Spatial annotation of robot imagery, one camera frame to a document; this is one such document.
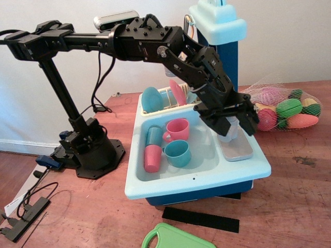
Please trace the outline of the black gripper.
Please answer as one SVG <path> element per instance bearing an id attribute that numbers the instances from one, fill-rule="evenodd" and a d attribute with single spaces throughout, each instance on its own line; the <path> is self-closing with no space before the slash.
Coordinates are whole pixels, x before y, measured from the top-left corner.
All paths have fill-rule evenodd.
<path id="1" fill-rule="evenodd" d="M 231 124 L 226 118 L 232 116 L 237 117 L 239 125 L 249 136 L 256 133 L 260 120 L 251 96 L 238 93 L 227 77 L 205 78 L 200 84 L 195 81 L 191 90 L 202 101 L 194 110 L 217 134 L 227 135 Z"/>

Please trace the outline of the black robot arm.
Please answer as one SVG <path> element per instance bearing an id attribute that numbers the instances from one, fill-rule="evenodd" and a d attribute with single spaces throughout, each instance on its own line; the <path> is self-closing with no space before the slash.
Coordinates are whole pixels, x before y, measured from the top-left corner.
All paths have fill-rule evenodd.
<path id="1" fill-rule="evenodd" d="M 85 120 L 79 113 L 53 62 L 58 52 L 98 51 L 122 61 L 161 63 L 198 95 L 201 103 L 194 110 L 216 133 L 228 133 L 232 116 L 247 134 L 257 130 L 255 105 L 249 95 L 235 91 L 215 49 L 195 42 L 179 26 L 163 26 L 153 14 L 120 14 L 97 34 L 79 34 L 72 24 L 51 20 L 32 33 L 8 29 L 1 36 L 16 59 L 36 61 L 52 85 L 73 128 L 52 158 L 74 168 L 79 177 L 97 179 L 115 170 L 125 150 L 120 141 L 108 139 L 96 119 Z"/>

